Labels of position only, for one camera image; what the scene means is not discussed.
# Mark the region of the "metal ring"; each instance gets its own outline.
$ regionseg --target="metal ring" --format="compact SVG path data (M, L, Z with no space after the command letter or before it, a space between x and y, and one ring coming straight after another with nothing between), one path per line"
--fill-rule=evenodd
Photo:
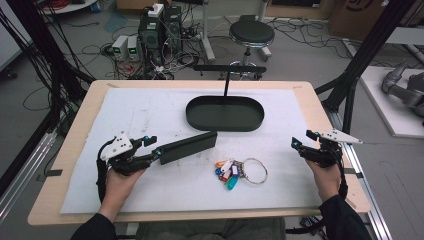
M246 174L246 171L244 171L244 164L247 161L256 161L256 162L258 162L258 163L260 163L262 165L262 167L265 170L265 178L262 181L260 181L260 182L253 182L252 180L249 179L249 177ZM268 170L266 169L265 165L261 161L259 161L258 159L256 159L256 158L248 158L248 159L244 160L243 163L242 163L242 165L241 165L241 172L244 175L244 177L246 178L246 180L249 181L250 183L253 183L253 184L262 184L262 183L264 183L268 179Z

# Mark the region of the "black rod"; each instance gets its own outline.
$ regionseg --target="black rod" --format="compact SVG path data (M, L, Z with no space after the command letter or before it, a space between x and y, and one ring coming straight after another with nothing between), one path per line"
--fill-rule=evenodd
M266 67L255 66L232 66L232 65L194 65L194 71L206 72L266 72Z
M330 81L328 83L325 83L322 86L319 86L319 87L315 88L315 93L317 95L319 95L319 94L321 94L323 92L326 92L326 91L328 91L330 89L333 89L335 86L337 86L337 84L339 84L340 80L342 79L342 76L343 76L343 74L340 75L339 77L337 77L336 79L334 79L333 81Z
M353 103L355 101L356 86L352 86L346 97L345 112L343 116L342 132L350 134L350 127L352 126L353 116Z
M224 89L224 103L228 94L228 85L230 85L230 75L231 75L231 72L227 72L227 79L225 80L225 89Z

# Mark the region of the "power supply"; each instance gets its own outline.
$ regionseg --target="power supply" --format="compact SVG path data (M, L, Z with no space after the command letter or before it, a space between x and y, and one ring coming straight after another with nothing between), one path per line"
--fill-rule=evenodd
M163 18L166 27L168 47L175 53L182 51L181 6L166 7Z
M128 54L131 62L138 62L142 59L143 53L138 36L128 37Z
M113 43L112 50L117 61L125 61L128 56L128 36L119 36Z

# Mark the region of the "black oval tray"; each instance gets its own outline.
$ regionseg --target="black oval tray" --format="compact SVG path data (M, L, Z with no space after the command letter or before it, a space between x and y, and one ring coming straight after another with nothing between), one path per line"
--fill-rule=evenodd
M248 97L200 96L186 107L187 122L203 131L250 132L259 128L265 112Z

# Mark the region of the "black stool seat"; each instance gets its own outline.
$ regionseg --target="black stool seat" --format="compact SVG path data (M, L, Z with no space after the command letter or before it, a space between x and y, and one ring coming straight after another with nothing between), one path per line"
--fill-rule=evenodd
M243 46L263 48L274 40L274 30L263 22L244 20L238 21L230 27L230 38Z

